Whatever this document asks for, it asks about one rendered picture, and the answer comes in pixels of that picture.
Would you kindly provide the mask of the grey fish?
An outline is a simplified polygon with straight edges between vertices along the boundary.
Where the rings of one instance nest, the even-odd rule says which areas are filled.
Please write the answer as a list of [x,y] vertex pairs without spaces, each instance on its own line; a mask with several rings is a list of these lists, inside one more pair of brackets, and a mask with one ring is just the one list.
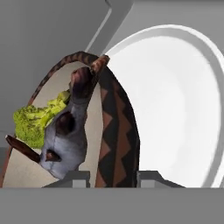
[[93,93],[93,79],[94,73],[87,66],[71,73],[71,98],[67,106],[46,127],[40,154],[10,135],[5,136],[7,143],[56,179],[63,179],[69,172],[76,171],[87,155],[85,123]]

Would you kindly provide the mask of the brown patterned bowl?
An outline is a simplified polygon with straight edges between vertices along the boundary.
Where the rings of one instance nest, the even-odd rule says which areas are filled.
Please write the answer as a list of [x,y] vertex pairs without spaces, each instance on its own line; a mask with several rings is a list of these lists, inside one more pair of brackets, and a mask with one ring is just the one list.
[[97,187],[135,187],[139,165],[140,139],[137,122],[122,85],[108,67],[109,56],[88,52],[68,54],[55,64],[38,84],[30,98],[33,102],[41,88],[63,66],[79,61],[94,73],[93,92],[101,88],[103,130],[96,168]]

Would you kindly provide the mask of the white microwave turntable plate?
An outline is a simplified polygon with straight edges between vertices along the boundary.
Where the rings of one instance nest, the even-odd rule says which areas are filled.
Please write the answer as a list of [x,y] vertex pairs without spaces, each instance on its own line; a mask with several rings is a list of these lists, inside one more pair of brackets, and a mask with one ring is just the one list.
[[142,172],[185,187],[224,187],[224,52],[179,24],[137,31],[107,49],[140,135]]

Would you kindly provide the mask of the grey microwave oven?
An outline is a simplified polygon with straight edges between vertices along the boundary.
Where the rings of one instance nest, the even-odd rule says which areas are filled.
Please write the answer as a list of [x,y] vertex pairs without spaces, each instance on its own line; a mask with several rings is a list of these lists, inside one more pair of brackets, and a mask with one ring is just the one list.
[[[120,40],[156,25],[191,27],[224,53],[218,42],[224,0],[0,0],[0,149],[5,155],[0,187],[44,187],[59,180],[5,140],[6,135],[17,138],[17,109],[51,100],[69,87],[72,71],[83,64],[63,66],[30,101],[51,68],[80,51],[108,55],[107,49]],[[96,86],[87,108],[87,156],[77,170],[90,171],[93,187],[102,130],[101,88]]]

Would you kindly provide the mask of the green broccoli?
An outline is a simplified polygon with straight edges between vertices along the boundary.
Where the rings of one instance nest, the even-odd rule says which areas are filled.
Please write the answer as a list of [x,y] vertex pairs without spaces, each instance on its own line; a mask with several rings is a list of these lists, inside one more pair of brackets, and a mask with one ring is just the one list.
[[16,110],[13,114],[16,137],[31,148],[41,149],[47,125],[67,106],[70,96],[69,90],[62,91],[43,108],[29,105]]

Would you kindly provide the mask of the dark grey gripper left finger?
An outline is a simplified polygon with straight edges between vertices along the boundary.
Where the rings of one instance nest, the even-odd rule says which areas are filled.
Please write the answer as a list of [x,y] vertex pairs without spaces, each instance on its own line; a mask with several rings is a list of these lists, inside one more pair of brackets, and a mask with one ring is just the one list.
[[50,187],[71,187],[71,188],[89,188],[90,171],[70,171],[63,179],[45,185]]

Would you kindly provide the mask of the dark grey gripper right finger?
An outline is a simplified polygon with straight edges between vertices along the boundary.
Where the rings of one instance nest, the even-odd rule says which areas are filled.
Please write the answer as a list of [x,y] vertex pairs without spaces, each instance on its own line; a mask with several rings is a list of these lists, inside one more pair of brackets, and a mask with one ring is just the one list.
[[158,171],[138,171],[136,179],[138,188],[183,188],[182,185],[164,179]]

